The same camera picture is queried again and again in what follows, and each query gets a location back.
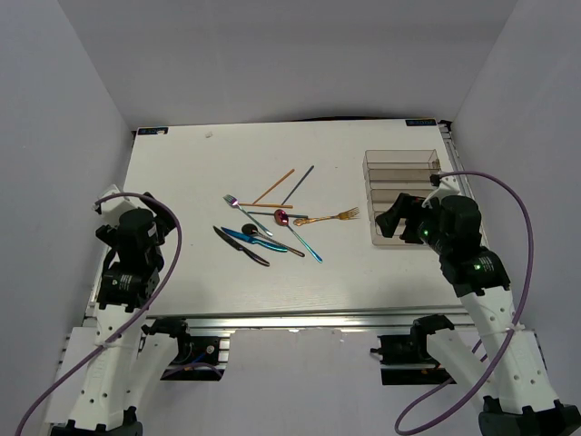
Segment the gold fork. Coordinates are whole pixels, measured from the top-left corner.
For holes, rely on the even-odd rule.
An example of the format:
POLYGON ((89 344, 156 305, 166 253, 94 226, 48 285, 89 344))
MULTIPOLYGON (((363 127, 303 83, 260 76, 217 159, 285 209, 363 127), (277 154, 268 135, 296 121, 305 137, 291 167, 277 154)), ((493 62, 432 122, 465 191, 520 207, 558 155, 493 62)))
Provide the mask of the gold fork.
POLYGON ((319 223, 323 221, 339 220, 339 221, 349 221, 357 219, 359 216, 359 208, 354 207, 347 211, 337 213, 335 215, 316 217, 316 218, 297 218, 293 221, 295 226, 302 226, 311 223, 319 223))

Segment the black knife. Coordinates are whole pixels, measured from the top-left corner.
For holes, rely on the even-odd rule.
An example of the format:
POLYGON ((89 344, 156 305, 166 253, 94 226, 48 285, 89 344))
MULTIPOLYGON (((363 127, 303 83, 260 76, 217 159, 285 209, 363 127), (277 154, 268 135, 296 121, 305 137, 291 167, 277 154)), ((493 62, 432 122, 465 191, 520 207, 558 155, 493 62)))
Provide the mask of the black knife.
POLYGON ((224 231, 218 229, 216 226, 213 227, 213 230, 227 244, 229 244, 230 247, 232 247, 236 251, 244 253, 246 256, 248 256, 250 259, 252 259, 254 262, 256 262, 256 263, 258 263, 258 264, 260 264, 262 266, 265 266, 265 267, 270 267, 271 266, 271 264, 268 261, 266 261, 265 259, 263 259, 262 257, 260 257, 258 254, 256 254, 256 253, 252 252, 251 250, 247 249, 246 247, 242 246, 240 243, 236 242, 232 237, 230 237, 230 235, 228 235, 224 231))

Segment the iridescent silver fork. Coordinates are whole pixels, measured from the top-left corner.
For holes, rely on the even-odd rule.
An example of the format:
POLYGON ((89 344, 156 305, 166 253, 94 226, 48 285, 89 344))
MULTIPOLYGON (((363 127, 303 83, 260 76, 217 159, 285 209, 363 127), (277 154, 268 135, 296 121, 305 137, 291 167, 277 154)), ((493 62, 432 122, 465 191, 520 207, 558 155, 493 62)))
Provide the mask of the iridescent silver fork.
POLYGON ((233 197, 232 195, 226 194, 223 196, 223 200, 230 206, 233 208, 238 209, 239 211, 241 211, 246 217, 248 217, 258 228, 260 228, 265 234, 267 234, 268 236, 273 236, 273 233, 264 225, 262 225, 259 221, 257 221, 255 218, 253 218, 244 208, 243 206, 239 203, 239 201, 233 197))

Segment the blue iridescent knife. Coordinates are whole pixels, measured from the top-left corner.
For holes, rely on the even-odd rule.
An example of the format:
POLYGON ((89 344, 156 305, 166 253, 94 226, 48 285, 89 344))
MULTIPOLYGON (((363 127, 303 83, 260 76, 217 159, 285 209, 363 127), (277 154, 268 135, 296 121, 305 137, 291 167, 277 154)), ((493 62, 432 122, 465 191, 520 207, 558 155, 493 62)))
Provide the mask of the blue iridescent knife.
POLYGON ((266 242, 266 241, 263 241, 261 239, 254 237, 254 236, 247 235, 244 233, 239 233, 239 232, 236 232, 234 230, 231 230, 231 229, 228 229, 225 227, 222 227, 222 231, 225 232, 226 234, 228 234, 232 238, 235 238, 235 239, 240 240, 240 241, 244 241, 244 242, 249 243, 249 244, 259 245, 259 246, 262 246, 262 247, 264 247, 268 250, 274 251, 274 252, 286 253, 288 251, 287 248, 285 248, 281 245, 278 245, 276 243, 266 242))

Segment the dark blue chopstick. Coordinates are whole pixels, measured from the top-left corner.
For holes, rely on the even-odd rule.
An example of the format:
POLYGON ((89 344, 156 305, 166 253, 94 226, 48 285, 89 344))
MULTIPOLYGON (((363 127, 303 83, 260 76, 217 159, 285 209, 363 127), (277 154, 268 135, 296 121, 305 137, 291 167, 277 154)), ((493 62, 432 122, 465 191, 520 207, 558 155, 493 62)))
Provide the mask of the dark blue chopstick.
POLYGON ((306 173, 299 179, 298 182, 296 182, 296 184, 293 186, 293 188, 291 189, 291 191, 288 193, 288 195, 284 198, 284 200, 282 201, 282 205, 287 204, 287 202, 289 201, 289 199, 294 195, 294 193, 301 187, 301 185, 304 183, 304 181, 309 177, 309 175, 312 173, 312 171, 314 170, 315 165, 312 165, 307 171, 306 173))

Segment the black spoon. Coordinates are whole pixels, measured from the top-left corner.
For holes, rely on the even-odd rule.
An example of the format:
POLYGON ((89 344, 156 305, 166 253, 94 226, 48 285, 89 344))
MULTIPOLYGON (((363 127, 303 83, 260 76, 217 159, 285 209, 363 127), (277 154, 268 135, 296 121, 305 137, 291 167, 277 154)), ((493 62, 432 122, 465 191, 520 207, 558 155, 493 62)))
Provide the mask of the black spoon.
POLYGON ((264 233, 261 233, 254 224, 246 223, 246 224, 244 224, 242 226, 241 230, 246 235, 253 236, 255 238, 260 238, 260 239, 262 239, 264 241, 273 243, 273 244, 278 245, 278 246, 280 246, 282 248, 286 248, 290 253, 296 254, 299 257, 304 257, 305 256, 305 253, 303 253, 303 252, 301 252, 299 250, 296 250, 296 249, 294 249, 292 247, 289 247, 288 245, 286 245, 284 243, 280 243, 280 242, 272 239, 270 236, 268 236, 268 235, 266 235, 264 233))

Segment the teal chopstick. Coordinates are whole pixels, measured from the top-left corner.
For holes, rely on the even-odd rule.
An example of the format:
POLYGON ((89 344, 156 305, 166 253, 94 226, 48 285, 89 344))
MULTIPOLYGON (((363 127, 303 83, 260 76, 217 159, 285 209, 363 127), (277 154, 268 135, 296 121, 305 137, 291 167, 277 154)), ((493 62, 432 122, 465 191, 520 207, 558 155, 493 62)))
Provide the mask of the teal chopstick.
MULTIPOLYGON (((251 215, 265 215, 265 216, 274 216, 276 213, 275 212, 258 212, 258 211, 249 211, 248 214, 251 215)), ((292 213, 287 213, 288 217, 290 218, 297 218, 297 219, 308 219, 309 216, 308 215, 304 215, 304 214, 292 214, 292 213)))

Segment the iridescent purple spoon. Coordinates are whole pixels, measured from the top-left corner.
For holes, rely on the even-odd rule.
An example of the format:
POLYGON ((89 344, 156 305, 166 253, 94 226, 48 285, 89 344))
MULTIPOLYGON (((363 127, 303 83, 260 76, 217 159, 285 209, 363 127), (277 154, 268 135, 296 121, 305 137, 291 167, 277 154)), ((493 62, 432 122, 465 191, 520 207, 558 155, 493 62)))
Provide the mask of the iridescent purple spoon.
POLYGON ((274 212, 274 219, 278 225, 289 229, 290 232, 300 241, 300 243, 308 250, 308 252, 318 263, 323 263, 322 258, 309 246, 309 244, 301 236, 299 236, 299 234, 295 230, 291 228, 290 218, 282 209, 277 209, 274 212))

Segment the orange chopstick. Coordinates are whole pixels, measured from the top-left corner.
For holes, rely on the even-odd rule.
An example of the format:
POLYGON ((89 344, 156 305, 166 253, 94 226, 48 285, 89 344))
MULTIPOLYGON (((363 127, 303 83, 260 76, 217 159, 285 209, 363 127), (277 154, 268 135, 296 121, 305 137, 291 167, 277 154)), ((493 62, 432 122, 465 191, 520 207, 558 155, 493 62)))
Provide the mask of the orange chopstick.
POLYGON ((274 208, 274 209, 293 209, 291 204, 277 204, 277 203, 239 203, 240 206, 254 207, 254 208, 274 208))
POLYGON ((258 204, 258 202, 260 200, 262 200, 267 194, 269 194, 271 191, 273 191, 276 187, 278 187, 282 182, 284 182, 289 176, 291 176, 293 173, 295 173, 295 169, 292 168, 290 169, 287 173, 285 173, 277 182, 275 182, 272 186, 270 186, 264 193, 262 193, 253 203, 254 204, 258 204))

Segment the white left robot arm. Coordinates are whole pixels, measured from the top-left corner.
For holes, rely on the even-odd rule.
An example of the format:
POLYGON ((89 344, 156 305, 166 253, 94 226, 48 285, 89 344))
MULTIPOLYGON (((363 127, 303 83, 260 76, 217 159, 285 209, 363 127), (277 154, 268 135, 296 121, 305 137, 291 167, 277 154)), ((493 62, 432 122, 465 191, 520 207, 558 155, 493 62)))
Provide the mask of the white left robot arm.
POLYGON ((53 435, 141 435, 140 417, 170 362, 183 362, 192 340, 178 322, 146 326, 146 313, 177 263, 164 262, 176 215, 150 193, 110 192, 95 203, 105 223, 95 232, 108 250, 96 299, 94 348, 66 373, 85 370, 68 418, 53 435))

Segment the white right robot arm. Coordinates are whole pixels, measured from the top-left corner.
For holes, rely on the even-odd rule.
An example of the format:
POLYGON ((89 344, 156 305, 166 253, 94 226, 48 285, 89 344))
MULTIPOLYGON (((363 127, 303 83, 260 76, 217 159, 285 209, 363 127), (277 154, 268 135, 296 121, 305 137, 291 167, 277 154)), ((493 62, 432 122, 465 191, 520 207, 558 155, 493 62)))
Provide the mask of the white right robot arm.
POLYGON ((401 193, 377 216, 384 237, 405 225, 400 240, 426 244, 473 320, 494 370, 472 396, 484 435, 571 435, 580 428, 575 405, 561 402, 542 362, 516 321, 510 280, 500 258, 482 243, 477 203, 461 195, 425 199, 401 193))

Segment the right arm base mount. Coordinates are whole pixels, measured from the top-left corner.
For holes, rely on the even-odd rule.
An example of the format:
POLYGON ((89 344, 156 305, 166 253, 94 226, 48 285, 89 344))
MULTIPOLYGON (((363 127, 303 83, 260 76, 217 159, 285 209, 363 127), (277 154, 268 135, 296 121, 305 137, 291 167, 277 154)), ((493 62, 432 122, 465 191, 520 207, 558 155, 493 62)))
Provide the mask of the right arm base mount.
POLYGON ((407 334, 378 337, 379 346, 369 352, 379 358, 384 386, 440 385, 450 379, 441 363, 428 354, 427 339, 440 330, 455 329, 443 314, 418 318, 407 334))

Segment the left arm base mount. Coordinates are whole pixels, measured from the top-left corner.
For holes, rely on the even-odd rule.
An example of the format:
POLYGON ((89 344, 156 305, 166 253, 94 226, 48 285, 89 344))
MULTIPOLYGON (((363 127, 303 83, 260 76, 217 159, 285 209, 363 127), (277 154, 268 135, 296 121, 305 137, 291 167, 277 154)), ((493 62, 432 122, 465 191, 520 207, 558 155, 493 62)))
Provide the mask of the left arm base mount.
POLYGON ((195 336, 184 319, 161 318, 142 327, 143 350, 153 336, 168 336, 177 345, 177 354, 162 373, 162 381, 218 382, 224 373, 219 369, 221 339, 218 336, 195 336))

